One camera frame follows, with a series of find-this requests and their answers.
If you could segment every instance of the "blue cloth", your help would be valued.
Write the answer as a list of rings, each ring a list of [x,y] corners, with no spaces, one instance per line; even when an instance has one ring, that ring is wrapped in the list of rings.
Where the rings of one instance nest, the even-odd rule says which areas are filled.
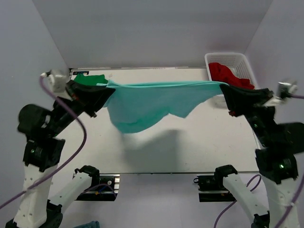
[[[141,132],[172,114],[185,118],[198,104],[222,94],[222,82],[184,81],[121,85],[109,81],[115,92],[108,107],[111,122],[122,133]]]
[[[99,226],[99,222],[92,221],[88,224],[84,224],[84,225],[81,225],[81,226],[78,226],[78,227],[75,227],[75,228],[100,228],[100,226]]]

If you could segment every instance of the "folded cloth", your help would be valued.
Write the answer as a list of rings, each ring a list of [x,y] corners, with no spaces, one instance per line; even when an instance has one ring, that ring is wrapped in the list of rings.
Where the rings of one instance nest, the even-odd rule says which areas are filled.
[[[221,82],[186,81],[121,85],[109,80],[115,88],[104,107],[111,122],[122,133],[141,132],[164,116],[185,118],[198,104],[222,94]]]
[[[249,79],[237,78],[231,70],[219,63],[209,63],[209,70],[213,81],[225,82],[232,86],[241,87],[244,89],[254,89],[255,87],[250,84]]]
[[[75,227],[75,228],[100,228],[99,222],[97,221],[92,221],[90,223]]]
[[[84,76],[83,74],[78,74],[74,82],[87,86],[96,86],[97,84],[107,84],[108,80],[105,79],[105,75]]]

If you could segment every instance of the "gray wall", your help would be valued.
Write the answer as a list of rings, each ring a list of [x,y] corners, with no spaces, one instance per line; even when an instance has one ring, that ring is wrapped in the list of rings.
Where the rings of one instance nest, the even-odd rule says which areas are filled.
[[[274,0],[245,54],[261,87],[276,89],[283,78],[298,81],[298,94],[304,95],[304,1]],[[278,122],[304,123],[304,100],[293,99],[277,108]],[[300,177],[304,154],[297,155]],[[299,219],[304,226],[304,194],[299,200]]]
[[[161,67],[244,53],[272,0],[33,1],[69,67]]]
[[[66,65],[31,0],[0,1],[0,204],[22,190],[25,136],[19,110],[28,103],[51,108],[38,77]],[[19,200],[0,210],[0,227],[15,216]]]

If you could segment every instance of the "red cloth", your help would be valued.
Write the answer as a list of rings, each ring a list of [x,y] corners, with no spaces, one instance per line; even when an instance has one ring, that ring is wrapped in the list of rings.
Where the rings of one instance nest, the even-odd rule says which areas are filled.
[[[250,84],[249,79],[237,78],[231,70],[219,63],[209,63],[209,70],[213,81],[226,82],[229,85],[241,87],[244,89],[254,89],[255,87]]]

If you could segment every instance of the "white basket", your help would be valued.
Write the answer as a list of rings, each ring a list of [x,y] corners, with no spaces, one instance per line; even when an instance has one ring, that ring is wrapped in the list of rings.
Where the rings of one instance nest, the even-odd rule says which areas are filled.
[[[245,55],[233,52],[207,53],[205,55],[205,62],[209,81],[212,81],[212,78],[208,64],[220,63],[227,66],[236,77],[249,79],[250,83],[254,85],[255,89],[258,89],[256,78],[254,77]],[[227,108],[224,95],[217,95],[212,99],[218,107]]]

